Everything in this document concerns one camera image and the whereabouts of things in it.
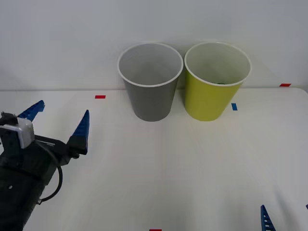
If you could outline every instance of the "red tape marker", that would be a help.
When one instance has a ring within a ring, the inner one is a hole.
[[[291,83],[282,83],[280,85],[280,87],[289,87],[291,85]]]
[[[96,99],[106,99],[105,95],[96,95],[95,96]]]

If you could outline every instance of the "white table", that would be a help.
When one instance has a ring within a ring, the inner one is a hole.
[[[0,110],[16,114],[44,100],[35,133],[64,142],[90,111],[88,155],[63,167],[61,191],[24,230],[259,231],[264,204],[277,231],[307,231],[308,95],[240,89],[238,111],[213,122],[191,118],[181,98],[144,122],[124,90],[0,92]],[[57,183],[55,173],[43,195]]]

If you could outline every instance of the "white backdrop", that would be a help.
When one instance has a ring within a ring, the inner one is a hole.
[[[308,85],[307,0],[0,0],[0,90],[122,89],[116,60],[159,41],[184,54],[229,41],[255,66],[246,87]]]

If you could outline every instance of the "cup rim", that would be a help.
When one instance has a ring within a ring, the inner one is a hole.
[[[128,52],[129,50],[131,50],[131,49],[133,49],[133,48],[135,48],[135,47],[142,46],[142,45],[146,45],[146,44],[155,44],[155,45],[161,45],[161,46],[167,47],[167,48],[169,48],[169,49],[172,49],[172,50],[179,56],[180,61],[181,61],[181,67],[180,67],[179,72],[178,72],[172,79],[168,80],[167,82],[160,83],[160,84],[143,85],[143,84],[135,83],[135,82],[133,82],[133,81],[131,81],[131,80],[125,78],[124,75],[121,73],[121,71],[120,71],[120,60],[122,59],[123,55],[124,55],[126,52]],[[119,58],[118,58],[118,60],[117,60],[117,71],[118,71],[118,73],[121,75],[121,77],[122,77],[125,81],[127,81],[128,83],[130,83],[130,84],[133,84],[133,85],[138,86],[138,87],[144,87],[144,88],[155,88],[155,87],[160,87],[160,86],[166,85],[166,84],[168,84],[168,83],[171,83],[173,80],[175,80],[175,79],[177,79],[177,78],[179,77],[179,75],[181,74],[183,68],[184,68],[184,62],[183,62],[183,58],[182,58],[182,56],[180,55],[180,53],[179,53],[176,49],[174,49],[173,47],[171,47],[171,46],[169,46],[169,45],[166,45],[166,44],[164,44],[164,43],[159,43],[159,42],[143,42],[143,43],[138,43],[138,44],[136,44],[136,45],[130,46],[130,47],[128,47],[126,50],[124,50],[124,51],[120,54],[120,56],[119,56]]]
[[[247,59],[248,62],[249,62],[249,72],[248,72],[248,74],[246,75],[246,77],[243,78],[241,81],[238,81],[238,82],[236,82],[236,83],[231,83],[231,84],[216,84],[216,83],[208,82],[208,81],[206,81],[206,80],[204,80],[204,79],[199,78],[197,75],[195,75],[195,74],[189,69],[189,67],[188,67],[188,65],[187,65],[187,56],[188,56],[189,52],[190,52],[192,49],[194,49],[194,48],[197,47],[197,46],[204,45],[204,44],[222,44],[222,45],[226,45],[226,46],[229,46],[229,47],[232,47],[232,48],[238,50],[241,54],[243,54],[243,55],[246,57],[246,59]],[[217,87],[231,87],[231,86],[239,85],[239,84],[243,83],[243,82],[247,79],[248,76],[250,76],[251,71],[252,71],[252,63],[251,63],[251,61],[250,61],[248,55],[247,55],[244,51],[242,51],[240,48],[235,47],[235,46],[233,46],[233,45],[231,45],[231,44],[229,44],[229,43],[227,43],[227,42],[201,42],[201,43],[198,43],[198,44],[192,46],[192,47],[186,52],[185,57],[184,57],[184,63],[185,63],[185,67],[186,67],[187,71],[188,71],[193,77],[195,77],[197,80],[199,80],[199,81],[201,81],[201,82],[203,82],[203,83],[212,85],[212,86],[217,86]]]

